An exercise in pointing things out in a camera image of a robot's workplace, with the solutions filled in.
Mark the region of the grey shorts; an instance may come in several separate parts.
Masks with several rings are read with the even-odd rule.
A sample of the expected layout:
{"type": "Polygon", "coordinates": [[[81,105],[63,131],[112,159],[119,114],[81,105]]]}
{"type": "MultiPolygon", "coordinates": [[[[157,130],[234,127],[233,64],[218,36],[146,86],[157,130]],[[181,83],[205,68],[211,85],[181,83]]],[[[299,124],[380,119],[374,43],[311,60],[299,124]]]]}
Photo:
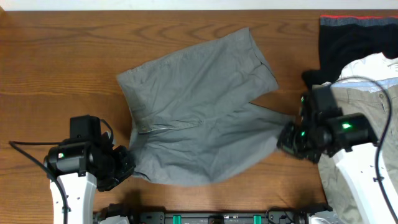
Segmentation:
{"type": "Polygon", "coordinates": [[[132,117],[133,176],[156,184],[229,179],[272,154],[292,121],[253,103],[279,86],[247,28],[146,62],[117,81],[132,117]]]}

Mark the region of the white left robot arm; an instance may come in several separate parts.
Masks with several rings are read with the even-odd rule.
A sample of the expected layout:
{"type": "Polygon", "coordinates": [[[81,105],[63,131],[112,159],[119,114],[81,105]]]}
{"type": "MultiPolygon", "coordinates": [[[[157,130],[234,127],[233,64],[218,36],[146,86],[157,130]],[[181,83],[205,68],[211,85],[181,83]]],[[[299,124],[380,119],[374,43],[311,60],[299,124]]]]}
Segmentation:
{"type": "Polygon", "coordinates": [[[126,180],[135,165],[124,146],[76,142],[50,149],[45,165],[55,176],[50,183],[54,223],[132,223],[133,216],[120,204],[94,212],[95,192],[110,191],[126,180]]]}

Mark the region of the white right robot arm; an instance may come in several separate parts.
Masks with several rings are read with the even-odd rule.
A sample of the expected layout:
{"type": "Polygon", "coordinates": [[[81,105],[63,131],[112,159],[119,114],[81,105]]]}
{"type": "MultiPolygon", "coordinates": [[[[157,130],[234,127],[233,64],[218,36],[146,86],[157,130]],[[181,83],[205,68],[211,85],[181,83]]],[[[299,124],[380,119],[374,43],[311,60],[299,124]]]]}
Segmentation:
{"type": "Polygon", "coordinates": [[[339,199],[347,185],[363,223],[397,223],[397,192],[381,156],[381,139],[361,113],[336,116],[304,116],[300,124],[288,123],[277,147],[305,159],[326,175],[328,199],[340,218],[349,221],[351,210],[339,199]]]}

